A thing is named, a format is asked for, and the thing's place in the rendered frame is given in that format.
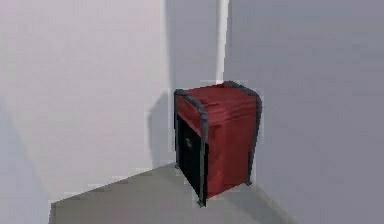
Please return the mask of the red and grey trash can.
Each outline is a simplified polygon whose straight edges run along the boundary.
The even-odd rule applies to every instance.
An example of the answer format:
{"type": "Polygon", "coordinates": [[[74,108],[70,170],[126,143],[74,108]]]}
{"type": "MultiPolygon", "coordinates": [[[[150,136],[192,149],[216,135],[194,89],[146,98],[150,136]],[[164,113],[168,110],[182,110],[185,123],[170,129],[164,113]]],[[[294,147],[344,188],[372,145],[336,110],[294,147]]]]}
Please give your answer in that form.
{"type": "Polygon", "coordinates": [[[251,185],[262,100],[228,80],[174,91],[175,167],[204,207],[209,198],[251,185]]]}

